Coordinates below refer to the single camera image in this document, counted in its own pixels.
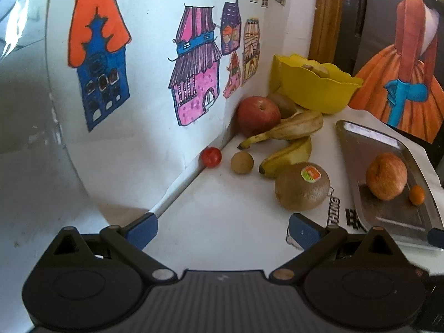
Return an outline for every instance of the apple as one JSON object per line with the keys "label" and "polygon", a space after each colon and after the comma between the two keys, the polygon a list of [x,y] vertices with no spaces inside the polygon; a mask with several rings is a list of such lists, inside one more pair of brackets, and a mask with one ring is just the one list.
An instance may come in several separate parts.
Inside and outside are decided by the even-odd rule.
{"label": "apple", "polygon": [[372,161],[365,178],[374,196],[389,201],[400,195],[407,185],[407,168],[395,154],[383,153]]}
{"label": "apple", "polygon": [[278,106],[264,96],[251,96],[242,100],[237,112],[240,132],[247,138],[262,134],[281,122]]}

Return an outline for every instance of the orange dress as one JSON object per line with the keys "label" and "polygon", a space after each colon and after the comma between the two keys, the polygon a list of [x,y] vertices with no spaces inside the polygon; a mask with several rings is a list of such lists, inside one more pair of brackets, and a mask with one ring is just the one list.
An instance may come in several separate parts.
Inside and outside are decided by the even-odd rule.
{"label": "orange dress", "polygon": [[388,122],[391,106],[385,85],[399,79],[405,83],[422,83],[427,87],[425,102],[406,100],[397,126],[409,134],[433,143],[444,117],[444,91],[433,75],[438,39],[435,34],[419,60],[425,35],[425,5],[423,0],[404,0],[397,7],[395,43],[373,56],[356,75],[364,80],[350,100],[353,109],[367,110],[384,123]]}

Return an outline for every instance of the wooden door frame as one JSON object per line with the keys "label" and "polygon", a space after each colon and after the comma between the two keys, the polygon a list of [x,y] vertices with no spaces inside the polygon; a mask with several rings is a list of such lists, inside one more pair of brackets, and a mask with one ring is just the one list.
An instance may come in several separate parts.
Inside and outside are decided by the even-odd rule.
{"label": "wooden door frame", "polygon": [[342,0],[316,0],[308,58],[333,62],[342,18]]}

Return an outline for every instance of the silver tray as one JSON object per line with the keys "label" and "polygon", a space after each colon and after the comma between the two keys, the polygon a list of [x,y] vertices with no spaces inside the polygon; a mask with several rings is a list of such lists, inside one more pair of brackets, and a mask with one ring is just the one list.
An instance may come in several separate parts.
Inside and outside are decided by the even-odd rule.
{"label": "silver tray", "polygon": [[[395,241],[403,245],[437,249],[427,242],[427,233],[432,228],[442,229],[443,223],[427,182],[409,149],[391,136],[353,122],[339,120],[336,128],[356,213],[362,226],[366,230],[372,226],[382,226]],[[385,152],[399,156],[408,171],[406,188],[391,201],[376,198],[365,182],[368,166],[376,156]],[[420,185],[425,190],[426,198],[420,206],[414,206],[408,199],[410,188],[414,185]]]}

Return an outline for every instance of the white tabletop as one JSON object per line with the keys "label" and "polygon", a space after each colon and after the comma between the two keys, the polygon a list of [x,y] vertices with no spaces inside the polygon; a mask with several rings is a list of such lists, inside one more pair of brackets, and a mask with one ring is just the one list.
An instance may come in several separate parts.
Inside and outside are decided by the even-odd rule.
{"label": "white tabletop", "polygon": [[[340,225],[345,209],[353,209],[348,179],[335,131],[337,120],[345,119],[372,127],[403,141],[415,157],[443,217],[444,190],[423,148],[403,138],[365,111],[344,109],[326,116],[324,127],[312,136],[310,161],[322,166],[340,199]],[[223,161],[216,169],[205,169],[159,219],[156,238],[146,253],[181,276],[184,269],[272,270],[301,251],[286,243],[288,219],[292,212],[283,209],[274,194],[274,180],[258,172],[260,162],[285,142],[268,141],[253,145],[249,152],[255,160],[251,174],[239,176],[230,169],[230,159],[243,138],[236,136],[223,149]],[[329,200],[308,218],[326,225]],[[444,273],[444,253],[402,247],[406,257],[431,274]]]}

